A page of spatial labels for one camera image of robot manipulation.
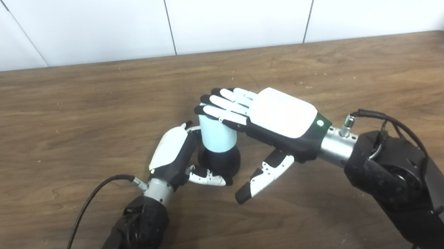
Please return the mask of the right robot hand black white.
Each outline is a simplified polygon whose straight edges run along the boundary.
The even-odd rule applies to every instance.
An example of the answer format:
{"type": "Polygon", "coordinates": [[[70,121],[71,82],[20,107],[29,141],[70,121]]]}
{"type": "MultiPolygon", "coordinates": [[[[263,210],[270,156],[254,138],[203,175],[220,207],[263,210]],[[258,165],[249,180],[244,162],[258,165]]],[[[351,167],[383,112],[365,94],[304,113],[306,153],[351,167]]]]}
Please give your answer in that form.
{"type": "Polygon", "coordinates": [[[331,127],[311,103],[270,87],[259,93],[214,88],[201,96],[194,112],[273,147],[262,167],[235,193],[239,204],[255,197],[294,163],[315,160],[331,127]]]}

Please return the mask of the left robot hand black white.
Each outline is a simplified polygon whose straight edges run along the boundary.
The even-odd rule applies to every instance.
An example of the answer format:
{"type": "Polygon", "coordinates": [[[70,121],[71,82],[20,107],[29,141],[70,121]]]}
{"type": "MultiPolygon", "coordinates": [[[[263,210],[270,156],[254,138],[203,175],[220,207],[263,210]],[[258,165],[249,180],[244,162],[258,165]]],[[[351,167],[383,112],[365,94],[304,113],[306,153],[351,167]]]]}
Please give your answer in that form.
{"type": "Polygon", "coordinates": [[[209,167],[189,163],[201,141],[201,127],[191,125],[192,122],[187,121],[162,136],[149,164],[150,178],[166,182],[173,192],[188,181],[218,187],[231,186],[231,177],[221,176],[209,167]]]}

